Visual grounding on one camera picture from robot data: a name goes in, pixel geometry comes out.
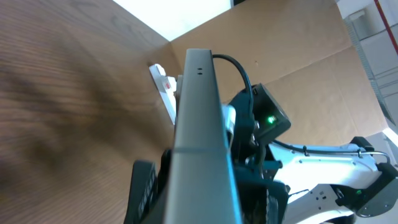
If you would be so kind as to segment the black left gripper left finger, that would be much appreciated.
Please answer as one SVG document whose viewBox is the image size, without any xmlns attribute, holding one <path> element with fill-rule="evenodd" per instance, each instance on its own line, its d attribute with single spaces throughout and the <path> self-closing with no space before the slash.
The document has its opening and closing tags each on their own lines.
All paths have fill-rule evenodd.
<svg viewBox="0 0 398 224">
<path fill-rule="evenodd" d="M 134 162 L 124 224 L 163 222 L 170 162 L 170 149 L 162 154 L 159 171 L 156 171 L 155 163 L 151 161 Z"/>
</svg>

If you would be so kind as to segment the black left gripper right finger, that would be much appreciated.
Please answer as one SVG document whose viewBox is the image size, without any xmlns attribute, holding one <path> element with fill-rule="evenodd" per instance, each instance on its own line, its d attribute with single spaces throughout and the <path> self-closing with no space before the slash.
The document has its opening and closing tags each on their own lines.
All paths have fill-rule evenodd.
<svg viewBox="0 0 398 224">
<path fill-rule="evenodd" d="M 289 195 L 285 184 L 262 179 L 255 171 L 234 170 L 244 224 L 281 224 Z"/>
</svg>

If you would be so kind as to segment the silver Galaxy smartphone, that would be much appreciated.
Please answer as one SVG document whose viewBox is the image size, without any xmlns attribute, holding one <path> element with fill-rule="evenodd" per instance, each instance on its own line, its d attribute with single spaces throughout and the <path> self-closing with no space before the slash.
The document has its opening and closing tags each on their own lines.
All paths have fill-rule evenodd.
<svg viewBox="0 0 398 224">
<path fill-rule="evenodd" d="M 188 49 L 164 223 L 242 223 L 211 51 Z"/>
</svg>

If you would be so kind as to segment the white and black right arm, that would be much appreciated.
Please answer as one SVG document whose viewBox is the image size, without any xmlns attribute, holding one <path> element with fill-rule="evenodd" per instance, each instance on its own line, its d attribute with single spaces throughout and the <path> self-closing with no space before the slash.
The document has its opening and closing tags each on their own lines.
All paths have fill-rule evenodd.
<svg viewBox="0 0 398 224">
<path fill-rule="evenodd" d="M 390 211 L 397 169 L 356 136 L 342 146 L 279 141 L 290 120 L 264 85 L 241 90 L 230 133 L 244 223 L 354 223 Z"/>
</svg>

